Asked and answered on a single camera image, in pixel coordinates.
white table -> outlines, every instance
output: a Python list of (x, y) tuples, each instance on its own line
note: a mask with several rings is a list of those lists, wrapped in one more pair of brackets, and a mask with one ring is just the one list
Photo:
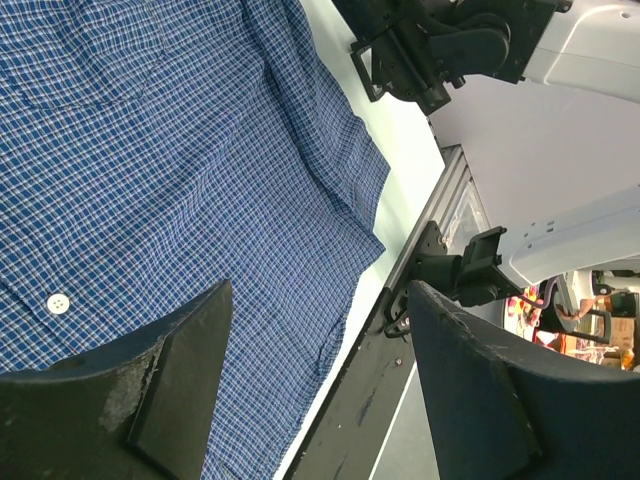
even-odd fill
[(282, 478), (291, 464), (444, 169), (429, 123), (415, 104), (400, 102), (388, 94), (379, 102), (369, 102), (349, 57), (349, 46), (355, 37), (331, 1), (301, 3), (320, 58), (342, 87), (353, 111), (364, 120), (389, 162), (391, 173), (382, 191), (374, 227), (386, 252), (360, 277), (342, 347), (284, 456), (276, 479)]

shirt pocket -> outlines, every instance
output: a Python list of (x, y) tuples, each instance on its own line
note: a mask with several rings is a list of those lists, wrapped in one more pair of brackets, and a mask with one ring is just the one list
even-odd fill
[(163, 55), (152, 0), (0, 2), (0, 75), (29, 108), (140, 99)]

shirt button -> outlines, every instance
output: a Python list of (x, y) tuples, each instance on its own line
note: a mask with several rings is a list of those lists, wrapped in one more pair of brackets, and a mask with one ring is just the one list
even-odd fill
[(47, 299), (47, 308), (54, 315), (67, 313), (71, 306), (71, 300), (63, 293), (54, 293)]

plaid fabric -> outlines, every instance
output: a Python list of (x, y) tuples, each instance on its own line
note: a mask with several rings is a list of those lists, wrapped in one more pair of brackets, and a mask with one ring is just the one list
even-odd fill
[(0, 134), (1, 371), (231, 278), (203, 478), (269, 478), (382, 252), (388, 173), (298, 2), (2, 0)]

floor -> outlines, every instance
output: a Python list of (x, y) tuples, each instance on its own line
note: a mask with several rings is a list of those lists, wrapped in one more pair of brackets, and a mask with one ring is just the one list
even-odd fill
[[(502, 303), (468, 309), (485, 320), (502, 322)], [(438, 466), (429, 431), (420, 379), (415, 370), (371, 480), (437, 480)]]

